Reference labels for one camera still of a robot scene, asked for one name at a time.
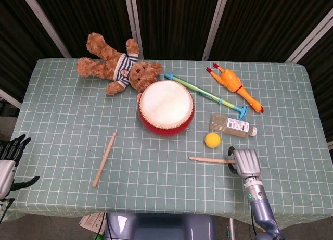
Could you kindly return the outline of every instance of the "striped shirt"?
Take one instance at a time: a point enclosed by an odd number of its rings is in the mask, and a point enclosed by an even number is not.
[[[138,54],[122,54],[114,69],[113,80],[117,81],[124,88],[130,83],[130,71],[132,65],[138,61]]]

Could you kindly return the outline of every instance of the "teddy bear's leg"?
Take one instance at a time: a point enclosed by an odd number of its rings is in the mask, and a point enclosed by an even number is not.
[[[117,81],[113,81],[106,87],[106,93],[108,95],[113,95],[115,93],[119,93],[125,90],[125,88],[119,84]]]
[[[110,78],[110,71],[106,65],[100,61],[95,61],[89,58],[81,58],[78,60],[77,71],[83,77],[98,76],[100,78]]]
[[[128,39],[126,41],[126,51],[128,54],[139,54],[139,46],[135,39]]]
[[[99,33],[91,33],[87,40],[87,49],[90,53],[104,60],[119,58],[121,53],[106,44],[103,36]]]

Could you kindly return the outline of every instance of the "teddy bear's ear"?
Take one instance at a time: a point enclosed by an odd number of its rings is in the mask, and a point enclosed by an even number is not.
[[[162,65],[160,64],[160,63],[158,63],[158,62],[153,62],[153,63],[151,63],[152,64],[152,66],[155,68],[155,73],[157,74],[157,75],[159,75],[161,72],[162,72]]]

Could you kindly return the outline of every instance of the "drumstick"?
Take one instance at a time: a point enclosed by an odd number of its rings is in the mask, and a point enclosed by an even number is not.
[[[209,163],[231,163],[235,164],[235,160],[233,159],[215,159],[215,158],[197,158],[197,157],[189,157],[189,160],[196,160],[200,162],[209,162]]]
[[[111,138],[111,140],[110,140],[110,143],[109,143],[109,145],[108,145],[108,148],[106,148],[106,151],[105,151],[105,153],[104,153],[103,160],[102,160],[102,162],[100,163],[99,170],[97,171],[97,174],[96,174],[96,177],[95,177],[95,180],[94,180],[94,183],[93,183],[93,187],[96,187],[96,186],[97,186],[97,183],[98,183],[98,181],[99,181],[99,177],[100,177],[100,175],[101,175],[101,173],[102,173],[102,170],[103,170],[103,168],[104,168],[104,165],[105,165],[106,160],[107,160],[107,158],[108,158],[108,155],[109,155],[109,153],[110,153],[110,150],[111,150],[111,147],[112,147],[112,145],[113,145],[113,142],[114,142],[115,137],[116,137],[116,133],[114,132],[113,135],[112,135],[112,138]]]

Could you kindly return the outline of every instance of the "bottle label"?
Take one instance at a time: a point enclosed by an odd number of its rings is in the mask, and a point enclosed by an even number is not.
[[[238,131],[242,131],[242,132],[249,132],[250,123],[245,122],[245,121],[240,121],[237,119],[228,118],[227,127],[238,130]]]

